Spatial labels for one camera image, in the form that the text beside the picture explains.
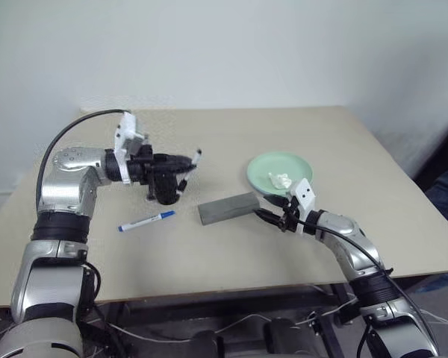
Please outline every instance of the beige tabletop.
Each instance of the beige tabletop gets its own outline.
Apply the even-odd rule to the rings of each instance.
[[[103,276],[100,301],[344,281],[331,251],[309,236],[281,233],[255,215],[201,225],[197,204],[251,191],[247,164],[266,151],[304,157],[314,169],[317,208],[356,219],[394,276],[448,271],[448,222],[345,108],[135,113],[155,152],[192,156],[200,147],[203,157],[171,207],[146,202],[144,186],[99,189],[88,245],[89,261]],[[112,148],[118,122],[92,119],[57,147]],[[37,165],[0,211],[0,306],[10,302],[36,219],[36,173]],[[167,210],[177,215],[116,229]]]

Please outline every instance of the floor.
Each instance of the floor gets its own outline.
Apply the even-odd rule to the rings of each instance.
[[[415,302],[420,305],[420,308],[448,319],[448,287],[432,292],[412,294],[412,297]],[[263,315],[270,318],[288,317],[292,319],[301,319],[305,317],[306,313],[298,311],[279,311],[274,313],[263,313]],[[165,324],[148,325],[146,327],[133,327],[129,328],[129,330],[138,335],[159,340],[169,338],[185,339],[201,330],[218,330],[233,321],[237,321],[241,317],[242,316],[228,317],[225,320],[207,318],[192,321],[168,322]],[[226,351],[228,351],[228,355],[226,356],[238,357],[244,353],[264,353],[265,347],[261,341],[261,332],[264,323],[265,321],[263,319],[259,317],[252,317],[223,332],[222,335],[226,342]],[[6,327],[6,322],[0,322],[0,330],[5,329]],[[440,345],[441,355],[448,357],[448,326],[443,324],[433,324],[432,327],[437,337],[438,344]],[[354,320],[354,322],[349,326],[345,326],[344,328],[335,328],[335,332],[345,357],[355,357],[355,352],[363,330],[364,324],[360,318]],[[304,331],[308,337],[309,350],[320,353],[320,355],[323,356],[323,345],[320,338],[315,337],[310,330],[305,329]],[[243,340],[252,341],[252,348],[247,351],[242,351],[241,342]],[[132,343],[133,346],[139,351],[139,354],[136,355],[136,357],[145,358],[185,358],[188,345],[187,343],[164,344],[143,342],[131,337],[127,340],[127,342]],[[85,345],[86,357],[92,357],[94,351],[95,348],[93,346],[88,344]],[[94,358],[103,357],[105,357],[105,355],[102,352],[94,356]],[[367,357],[370,357],[370,354],[365,346],[362,353],[362,358]]]

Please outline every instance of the black cable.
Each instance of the black cable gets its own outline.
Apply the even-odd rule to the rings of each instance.
[[[89,262],[85,262],[84,263],[85,266],[88,266],[90,269],[93,270],[93,272],[95,273],[95,277],[96,277],[96,287],[95,287],[95,294],[94,294],[94,298],[96,298],[99,294],[99,290],[102,287],[102,276],[99,273],[99,270],[96,268],[96,266],[94,266],[93,264],[89,263]]]
[[[109,113],[124,113],[128,112],[127,110],[100,110],[99,112],[94,112],[87,114],[86,116],[82,116],[78,119],[76,119],[74,122],[67,125],[65,128],[63,128],[60,133],[57,134],[55,138],[50,142],[48,148],[45,151],[45,154],[43,155],[42,162],[40,164],[40,169],[38,170],[38,177],[37,177],[37,188],[35,189],[35,205],[37,207],[38,211],[38,205],[40,204],[40,196],[42,194],[42,184],[43,184],[43,175],[45,174],[45,167],[48,162],[48,158],[50,157],[50,154],[52,153],[53,147],[57,144],[57,142],[61,139],[62,136],[65,135],[67,131],[75,127],[76,125],[79,125],[80,123],[86,121],[87,119],[102,116],[104,114]]]
[[[364,347],[364,343],[367,340],[367,336],[368,336],[368,333],[370,332],[371,327],[372,327],[372,325],[370,323],[367,323],[367,326],[365,327],[365,330],[364,330],[364,334],[362,335],[362,337],[360,339],[360,343],[358,343],[357,358],[360,358],[361,350]]]
[[[426,332],[428,333],[430,339],[433,342],[433,345],[435,346],[435,349],[437,351],[437,354],[439,352],[439,348],[438,348],[438,343],[436,342],[436,338],[435,338],[435,334],[433,333],[433,330],[431,329],[431,327],[429,326],[428,322],[426,321],[425,317],[423,316],[423,314],[420,311],[420,308],[418,308],[418,306],[413,302],[413,300],[410,298],[410,296],[407,295],[407,293],[405,291],[403,291],[403,289],[393,280],[393,278],[390,277],[390,275],[380,266],[380,264],[377,262],[377,260],[375,260],[372,255],[370,255],[367,250],[365,250],[364,248],[362,248],[359,244],[357,244],[356,242],[353,242],[353,240],[349,239],[348,237],[342,235],[341,233],[334,231],[332,229],[328,229],[327,227],[323,227],[323,226],[319,226],[319,225],[315,225],[315,224],[311,224],[311,223],[307,223],[307,222],[303,222],[302,220],[298,220],[298,218],[296,218],[294,216],[294,219],[298,221],[299,224],[302,224],[304,226],[308,226],[311,227],[315,230],[320,230],[320,231],[325,231],[327,233],[330,233],[332,235],[335,235],[337,237],[340,237],[342,240],[344,240],[345,242],[348,242],[350,245],[352,245],[353,247],[357,248],[363,255],[365,255],[371,262],[373,265],[376,266],[376,268],[387,278],[388,282],[391,283],[391,285],[408,301],[408,303],[413,307],[413,309],[415,310],[415,312],[418,315],[418,318],[422,321],[423,326],[426,329]]]
[[[110,334],[111,340],[113,341],[114,345],[116,346],[118,357],[126,358],[127,357],[126,350],[122,346],[122,343],[119,340],[119,337],[116,334],[116,331],[106,322],[105,315],[103,314],[103,312],[99,309],[99,307],[96,304],[93,304],[93,309],[96,311],[96,315],[99,317],[99,319],[102,320],[105,330]]]

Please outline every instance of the white wall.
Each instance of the white wall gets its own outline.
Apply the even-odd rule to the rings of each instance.
[[[448,0],[0,0],[0,190],[79,108],[150,104],[344,104],[412,175],[448,130]]]

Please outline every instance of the gray block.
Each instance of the gray block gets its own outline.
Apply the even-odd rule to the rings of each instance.
[[[259,200],[253,192],[198,205],[203,225],[250,214],[259,208]]]

